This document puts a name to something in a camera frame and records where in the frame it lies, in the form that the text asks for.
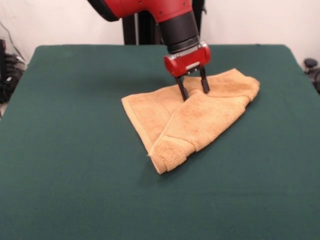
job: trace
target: towel edge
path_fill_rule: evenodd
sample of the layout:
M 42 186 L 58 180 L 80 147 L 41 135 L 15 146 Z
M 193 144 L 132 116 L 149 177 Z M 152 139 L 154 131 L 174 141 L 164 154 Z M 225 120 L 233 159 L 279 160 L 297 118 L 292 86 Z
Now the towel edge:
M 153 144 L 148 136 L 147 131 L 141 125 L 132 106 L 130 105 L 129 98 L 130 98 L 130 96 L 127 96 L 127 97 L 124 97 L 121 99 L 122 106 L 124 108 L 124 111 L 125 111 L 127 117 L 129 118 L 132 126 L 134 127 L 135 131 L 137 132 L 138 136 L 140 137 L 146 151 L 149 153 L 149 150 L 151 149 Z

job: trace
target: cable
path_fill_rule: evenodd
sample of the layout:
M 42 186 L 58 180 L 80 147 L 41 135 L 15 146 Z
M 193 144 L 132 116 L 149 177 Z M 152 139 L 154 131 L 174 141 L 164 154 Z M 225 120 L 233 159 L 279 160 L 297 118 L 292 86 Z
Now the cable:
M 15 44 L 14 44 L 14 41 L 11 37 L 11 33 L 9 31 L 8 28 L 6 28 L 6 26 L 0 21 L 0 26 L 8 33 L 8 36 L 9 36 L 9 40 L 10 42 L 12 43 L 12 46 L 14 48 L 14 50 L 19 54 L 19 56 L 22 58 L 23 61 L 25 61 L 24 57 L 22 56 L 21 52 L 16 48 Z

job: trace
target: tan towel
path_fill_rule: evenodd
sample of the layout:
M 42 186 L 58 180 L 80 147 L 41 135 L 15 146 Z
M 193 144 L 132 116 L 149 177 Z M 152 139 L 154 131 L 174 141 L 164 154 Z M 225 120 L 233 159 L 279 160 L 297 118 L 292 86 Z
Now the tan towel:
M 178 85 L 122 99 L 124 110 L 159 174 L 171 171 L 187 157 L 213 142 L 229 128 L 257 96 L 260 83 L 236 69 L 207 77 L 186 76 L 190 97 L 182 100 Z

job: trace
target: green tablecloth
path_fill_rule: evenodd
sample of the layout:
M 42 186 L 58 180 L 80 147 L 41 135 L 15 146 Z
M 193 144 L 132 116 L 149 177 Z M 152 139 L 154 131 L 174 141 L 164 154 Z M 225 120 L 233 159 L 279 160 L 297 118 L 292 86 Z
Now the green tablecloth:
M 1 240 L 318 240 L 320 98 L 281 45 L 215 45 L 261 90 L 158 175 L 121 98 L 175 84 L 162 46 L 36 49 L 0 122 Z

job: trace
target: red robot arm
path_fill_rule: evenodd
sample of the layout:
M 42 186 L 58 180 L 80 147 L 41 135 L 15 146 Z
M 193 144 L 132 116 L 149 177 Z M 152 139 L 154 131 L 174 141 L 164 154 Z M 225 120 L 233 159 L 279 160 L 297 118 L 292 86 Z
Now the red robot arm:
M 107 21 L 148 11 L 158 23 L 169 55 L 164 57 L 168 72 L 175 77 L 184 100 L 188 93 L 182 76 L 200 70 L 205 93 L 210 91 L 204 66 L 210 61 L 210 49 L 200 41 L 191 0 L 88 0 Z

